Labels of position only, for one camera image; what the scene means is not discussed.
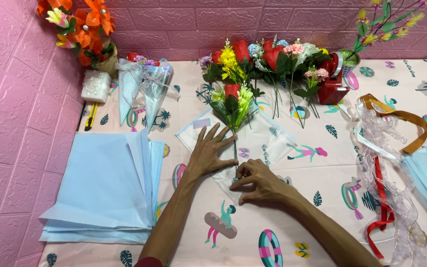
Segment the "tablecloth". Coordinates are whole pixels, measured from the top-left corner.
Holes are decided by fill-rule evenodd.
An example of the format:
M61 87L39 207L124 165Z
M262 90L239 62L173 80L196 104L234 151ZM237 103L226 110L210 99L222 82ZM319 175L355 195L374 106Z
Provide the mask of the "tablecloth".
M173 182L174 170L179 164L187 164L189 151L175 137L175 133L193 121L200 113L209 108L208 92L213 85L205 84L201 76L198 62L172 62L174 74L170 82L181 94L177 102L172 92L167 96L156 117L149 134L151 140L166 142L166 157L164 158L159 185L158 214L162 212L165 203L175 190ZM412 112L419 116L427 115L427 61L426 60L362 60L348 77L352 90L344 98L344 105L353 112L357 99L371 93L387 105L397 109ZM272 115L274 93L272 86L259 81L257 86L266 94L257 99L258 105L267 114ZM342 185L362 178L360 165L362 148L353 138L352 122L338 106L317 105L320 118L308 110L305 113L305 128L302 129L297 118L290 111L289 94L279 86L282 102L279 106L279 118L275 118L287 132L297 138L297 151L283 158L272 167L272 171L286 184L292 185L314 203L318 209L333 218L349 231L361 244L370 250L362 237L360 229L375 217L377 203L362 185L353 196L358 200L358 211L363 220L358 220L354 210L349 209L342 197ZM98 106L93 133L108 133L122 131L139 131L144 128L143 110L129 115L135 119L136 125L129 127L126 121L120 127L118 115L117 83L112 83L112 92L105 104ZM305 102L294 98L300 115L304 115ZM84 111L80 131L84 130L85 121L90 113L90 103ZM395 129L408 139L408 143L418 136L418 128L411 123L399 121ZM390 139L395 150L405 145ZM327 156L315 155L310 161L309 156L301 155L301 149L308 146L322 148ZM385 163L388 179L396 183L398 188L405 187L405 174L391 164ZM427 234L427 212L417 192L411 196L419 216L418 224ZM221 206L225 201L225 209L233 202L222 192L212 179L205 179L193 199L185 230L174 256L168 263L171 267L216 267L216 266L264 266L258 252L258 240L262 233L273 232L281 247L283 266L285 267L329 267L335 264L315 238L286 213L271 207L258 207L244 204L236 207L232 213L232 225L237 234L231 239L229 234L211 235L210 224L206 223L206 214L222 215ZM374 231L371 236L386 260L390 260L394 248L393 225L388 225L384 232ZM121 244L95 243L47 243L39 266L49 266L48 258L56 262L54 267L122 267L132 266L137 261L142 246ZM411 266L411 259L403 262L402 266Z

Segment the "flower pot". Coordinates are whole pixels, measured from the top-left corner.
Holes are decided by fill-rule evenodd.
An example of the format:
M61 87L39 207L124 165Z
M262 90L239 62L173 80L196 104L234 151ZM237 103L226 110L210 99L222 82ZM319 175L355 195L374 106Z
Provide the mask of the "flower pot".
M113 47L113 53L108 58L105 58L104 61L99 62L96 69L104 72L108 72L110 74L110 77L112 79L118 77L118 70L115 69L115 63L118 62L118 58L116 57L118 54L118 51L116 50L116 46Z
M342 77L347 77L354 69L360 64L359 54L355 54L349 60L345 58L351 53L350 49L341 49L339 53L342 54L343 63L342 63Z

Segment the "pink carnation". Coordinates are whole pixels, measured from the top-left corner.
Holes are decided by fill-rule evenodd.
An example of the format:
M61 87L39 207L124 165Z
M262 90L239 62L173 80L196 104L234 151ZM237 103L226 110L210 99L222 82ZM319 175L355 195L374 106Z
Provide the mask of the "pink carnation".
M316 80L319 81L324 81L326 77L329 77L329 73L323 68L317 69L314 74L316 76Z
M292 44L292 45L288 45L283 49L284 53L289 53L291 52L293 55L299 55L301 53L304 52L304 48L302 47L301 44Z
M304 76L306 77L312 77L312 71L308 70L305 72Z

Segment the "gold ribbon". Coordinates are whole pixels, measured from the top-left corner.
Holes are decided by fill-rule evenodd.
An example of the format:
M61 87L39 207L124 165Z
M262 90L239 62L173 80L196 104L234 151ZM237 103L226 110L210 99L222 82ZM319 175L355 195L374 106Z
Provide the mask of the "gold ribbon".
M414 115L412 113L406 112L406 111L402 111L402 110L396 110L393 109L389 106L387 106L386 104L380 102L378 99L375 98L375 96L371 95L371 94L366 94L366 95L362 95L360 97L360 101L362 101L365 106L367 107L367 109L369 110L375 110L375 112L378 114L393 114L396 117L400 118L403 121L409 121L412 124L416 124L419 127L423 128L424 133L422 133L416 140L414 140L411 144L407 145L405 148L403 148L403 151L409 154L412 154L414 151L418 150L419 148L421 148L421 146L424 144L424 142L426 141L427 138L427 123L426 121L417 116ZM373 106L371 104L375 104L377 107L381 108L382 110L384 110L384 112L379 112L376 109L373 108Z

